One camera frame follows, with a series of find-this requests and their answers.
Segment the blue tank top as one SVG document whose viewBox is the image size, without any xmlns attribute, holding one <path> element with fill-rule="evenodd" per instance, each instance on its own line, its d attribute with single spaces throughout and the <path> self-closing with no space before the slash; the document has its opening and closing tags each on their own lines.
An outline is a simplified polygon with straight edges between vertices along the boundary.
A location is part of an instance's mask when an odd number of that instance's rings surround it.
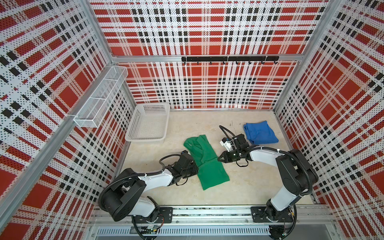
<svg viewBox="0 0 384 240">
<path fill-rule="evenodd" d="M 279 140 L 267 121 L 260 123 L 246 123 L 244 131 L 247 139 L 253 145 L 275 144 Z"/>
</svg>

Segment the green tank top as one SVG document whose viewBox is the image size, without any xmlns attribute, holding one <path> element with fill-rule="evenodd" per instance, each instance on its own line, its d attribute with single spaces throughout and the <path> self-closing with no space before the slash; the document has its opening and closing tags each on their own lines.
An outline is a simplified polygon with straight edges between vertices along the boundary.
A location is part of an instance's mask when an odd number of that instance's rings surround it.
<svg viewBox="0 0 384 240">
<path fill-rule="evenodd" d="M 184 147 L 189 151 L 199 168 L 198 178 L 204 191 L 230 180 L 206 135 L 186 139 Z"/>
</svg>

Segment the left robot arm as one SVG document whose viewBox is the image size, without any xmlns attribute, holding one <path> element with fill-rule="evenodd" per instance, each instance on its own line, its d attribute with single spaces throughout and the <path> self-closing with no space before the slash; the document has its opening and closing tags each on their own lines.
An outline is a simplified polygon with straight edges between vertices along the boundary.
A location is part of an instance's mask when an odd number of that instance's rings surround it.
<svg viewBox="0 0 384 240">
<path fill-rule="evenodd" d="M 99 195 L 99 208 L 110 214 L 115 222 L 130 216 L 143 218 L 148 223 L 161 216 L 161 207 L 153 198 L 143 194 L 149 190 L 178 185 L 198 174 L 199 167 L 193 157 L 183 151 L 159 160 L 162 168 L 150 173 L 137 173 L 131 168 L 123 170 Z"/>
</svg>

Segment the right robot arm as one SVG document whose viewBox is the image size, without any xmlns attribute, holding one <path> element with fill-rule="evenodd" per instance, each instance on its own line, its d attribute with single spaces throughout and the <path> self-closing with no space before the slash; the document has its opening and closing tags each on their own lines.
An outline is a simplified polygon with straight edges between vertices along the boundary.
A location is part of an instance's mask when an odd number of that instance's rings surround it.
<svg viewBox="0 0 384 240">
<path fill-rule="evenodd" d="M 260 162 L 279 170 L 283 186 L 267 203 L 272 213 L 280 213 L 310 195 L 313 185 L 319 180 L 316 171 L 297 149 L 286 152 L 271 147 L 250 146 L 243 134 L 231 139 L 223 138 L 220 144 L 226 150 L 218 157 L 219 162 L 237 163 L 244 159 L 247 163 Z"/>
</svg>

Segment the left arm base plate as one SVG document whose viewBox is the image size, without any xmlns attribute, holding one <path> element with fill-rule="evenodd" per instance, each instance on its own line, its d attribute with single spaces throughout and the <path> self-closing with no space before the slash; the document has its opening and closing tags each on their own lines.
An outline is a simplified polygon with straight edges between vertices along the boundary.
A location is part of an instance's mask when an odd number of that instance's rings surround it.
<svg viewBox="0 0 384 240">
<path fill-rule="evenodd" d="M 137 224 L 169 224 L 173 218 L 172 207 L 156 207 L 154 211 L 148 216 L 134 216 Z"/>
</svg>

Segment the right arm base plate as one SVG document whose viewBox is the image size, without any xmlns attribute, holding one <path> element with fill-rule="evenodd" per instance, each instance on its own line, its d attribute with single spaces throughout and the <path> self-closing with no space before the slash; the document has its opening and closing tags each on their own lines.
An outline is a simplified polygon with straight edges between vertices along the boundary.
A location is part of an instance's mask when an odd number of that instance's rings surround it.
<svg viewBox="0 0 384 240">
<path fill-rule="evenodd" d="M 254 223 L 292 223 L 294 221 L 290 208 L 276 211 L 273 207 L 251 207 Z"/>
</svg>

